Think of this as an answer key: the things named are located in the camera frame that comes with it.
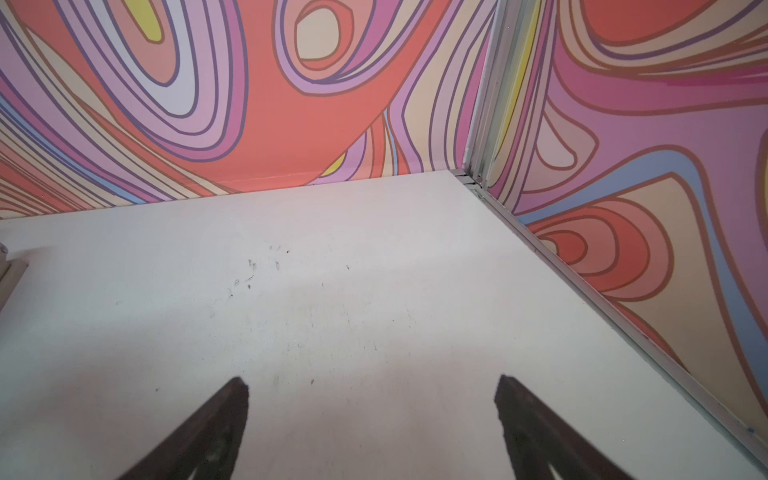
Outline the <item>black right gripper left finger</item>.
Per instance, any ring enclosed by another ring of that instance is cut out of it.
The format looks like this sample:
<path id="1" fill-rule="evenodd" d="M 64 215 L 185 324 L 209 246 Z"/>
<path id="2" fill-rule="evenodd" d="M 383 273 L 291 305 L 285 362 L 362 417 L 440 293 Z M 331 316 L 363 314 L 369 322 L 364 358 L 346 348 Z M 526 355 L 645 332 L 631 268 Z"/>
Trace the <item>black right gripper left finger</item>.
<path id="1" fill-rule="evenodd" d="M 249 389 L 230 379 L 123 479 L 229 479 L 247 423 Z"/>

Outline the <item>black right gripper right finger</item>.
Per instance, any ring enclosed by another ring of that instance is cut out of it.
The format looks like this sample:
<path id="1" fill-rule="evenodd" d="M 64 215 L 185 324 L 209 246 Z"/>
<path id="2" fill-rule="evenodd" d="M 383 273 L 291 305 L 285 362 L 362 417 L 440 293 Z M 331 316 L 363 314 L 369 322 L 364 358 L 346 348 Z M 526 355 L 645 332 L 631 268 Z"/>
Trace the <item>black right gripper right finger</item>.
<path id="1" fill-rule="evenodd" d="M 494 402 L 517 479 L 631 476 L 514 377 L 500 377 Z"/>

